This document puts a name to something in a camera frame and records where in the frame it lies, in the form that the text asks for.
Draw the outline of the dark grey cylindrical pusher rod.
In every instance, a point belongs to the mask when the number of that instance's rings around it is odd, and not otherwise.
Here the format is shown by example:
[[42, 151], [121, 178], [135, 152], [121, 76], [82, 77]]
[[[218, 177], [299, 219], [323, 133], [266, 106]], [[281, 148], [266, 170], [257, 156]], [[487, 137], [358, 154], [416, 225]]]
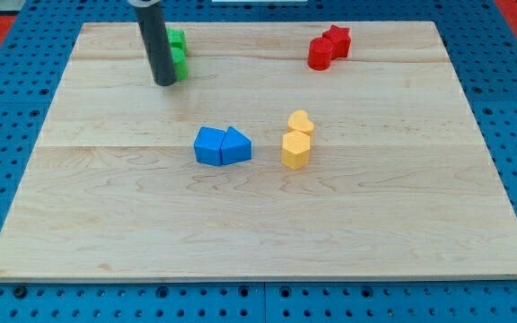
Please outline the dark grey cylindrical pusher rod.
[[171, 86], [177, 75], [160, 0], [128, 0], [133, 7], [154, 82]]

